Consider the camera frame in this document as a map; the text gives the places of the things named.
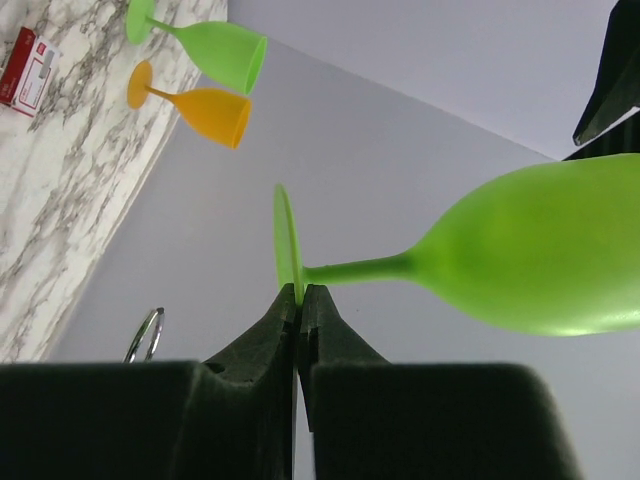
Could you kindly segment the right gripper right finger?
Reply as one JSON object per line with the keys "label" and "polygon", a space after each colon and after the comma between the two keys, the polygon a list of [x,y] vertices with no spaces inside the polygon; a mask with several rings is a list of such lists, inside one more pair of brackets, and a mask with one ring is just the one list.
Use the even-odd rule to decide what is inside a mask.
{"label": "right gripper right finger", "polygon": [[302,307],[299,375],[319,479],[579,479],[554,399],[510,363],[393,364],[324,286]]}

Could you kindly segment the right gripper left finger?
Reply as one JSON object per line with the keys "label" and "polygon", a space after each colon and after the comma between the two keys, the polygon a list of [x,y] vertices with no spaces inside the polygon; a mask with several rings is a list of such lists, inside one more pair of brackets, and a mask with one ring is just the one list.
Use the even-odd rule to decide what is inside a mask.
{"label": "right gripper left finger", "polygon": [[22,363],[1,369],[5,479],[289,479],[291,286],[205,361]]}

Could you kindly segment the small red white card box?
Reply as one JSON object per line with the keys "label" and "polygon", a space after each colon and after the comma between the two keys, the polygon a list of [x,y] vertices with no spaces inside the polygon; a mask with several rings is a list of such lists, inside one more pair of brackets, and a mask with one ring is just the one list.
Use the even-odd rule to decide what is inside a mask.
{"label": "small red white card box", "polygon": [[1,104],[33,118],[39,111],[61,53],[47,38],[22,27],[1,77]]}

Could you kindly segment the green wine glass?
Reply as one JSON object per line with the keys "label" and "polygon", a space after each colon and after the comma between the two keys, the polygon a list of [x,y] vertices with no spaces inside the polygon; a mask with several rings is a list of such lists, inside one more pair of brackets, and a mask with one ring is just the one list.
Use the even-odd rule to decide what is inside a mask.
{"label": "green wine glass", "polygon": [[267,36],[225,21],[172,26],[155,18],[153,1],[130,1],[125,19],[129,42],[142,44],[153,28],[175,37],[211,80],[245,96],[254,90],[268,49]]}
{"label": "green wine glass", "polygon": [[639,157],[544,163],[497,177],[408,250],[320,267],[302,261],[286,189],[273,196],[277,278],[310,285],[404,281],[492,326],[583,336],[639,325]]}

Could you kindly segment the orange plastic wine glass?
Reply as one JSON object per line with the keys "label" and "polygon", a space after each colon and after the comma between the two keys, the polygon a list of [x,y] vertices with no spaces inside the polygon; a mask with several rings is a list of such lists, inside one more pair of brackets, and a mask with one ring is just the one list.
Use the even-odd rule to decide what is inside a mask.
{"label": "orange plastic wine glass", "polygon": [[171,103],[198,134],[230,149],[237,149],[249,124],[252,102],[217,88],[197,88],[167,93],[154,88],[152,65],[144,60],[132,71],[127,86],[127,104],[141,108],[149,95]]}

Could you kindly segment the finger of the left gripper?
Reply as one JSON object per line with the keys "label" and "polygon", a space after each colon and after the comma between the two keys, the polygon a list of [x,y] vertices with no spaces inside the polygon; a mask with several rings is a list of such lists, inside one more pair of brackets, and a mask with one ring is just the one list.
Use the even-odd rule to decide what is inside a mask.
{"label": "finger of the left gripper", "polygon": [[572,135],[570,160],[637,153],[639,114],[639,2],[619,0],[609,15],[593,92]]}

